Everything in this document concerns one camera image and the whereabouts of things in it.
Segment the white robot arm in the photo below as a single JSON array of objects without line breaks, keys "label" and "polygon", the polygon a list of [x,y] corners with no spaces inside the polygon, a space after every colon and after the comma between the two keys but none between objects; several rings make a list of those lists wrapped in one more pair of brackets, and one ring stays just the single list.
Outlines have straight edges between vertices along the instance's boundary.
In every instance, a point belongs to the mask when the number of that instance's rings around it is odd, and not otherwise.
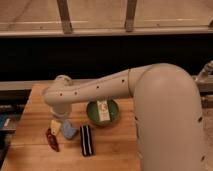
[{"label": "white robot arm", "polygon": [[79,85],[58,76],[43,98],[55,115],[68,114],[72,103],[131,98],[141,171],[206,171],[200,93],[176,65],[127,69]]}]

